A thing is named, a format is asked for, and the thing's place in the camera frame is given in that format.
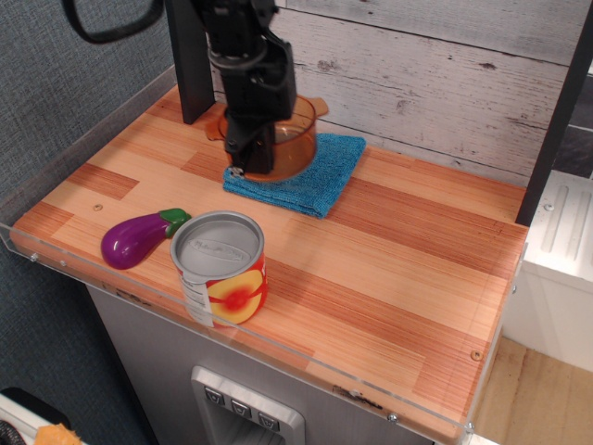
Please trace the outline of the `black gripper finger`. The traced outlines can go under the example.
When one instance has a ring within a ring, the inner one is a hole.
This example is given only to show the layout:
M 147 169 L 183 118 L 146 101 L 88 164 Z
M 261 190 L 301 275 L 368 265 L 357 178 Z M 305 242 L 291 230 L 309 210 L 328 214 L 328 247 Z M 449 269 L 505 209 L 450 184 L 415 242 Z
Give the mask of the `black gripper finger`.
M 225 151 L 231 173 L 251 179 L 267 178 L 274 165 L 275 129 L 272 122 L 230 122 Z

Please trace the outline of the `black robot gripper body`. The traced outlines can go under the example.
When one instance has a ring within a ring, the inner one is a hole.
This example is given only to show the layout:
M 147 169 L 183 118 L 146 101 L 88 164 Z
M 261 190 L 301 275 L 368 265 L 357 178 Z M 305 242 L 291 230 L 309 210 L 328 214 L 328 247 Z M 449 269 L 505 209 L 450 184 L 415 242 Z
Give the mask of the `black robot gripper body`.
M 208 37 L 208 58 L 219 71 L 227 104 L 225 149 L 240 153 L 296 102 L 291 45 L 270 29 L 273 1 L 194 1 Z

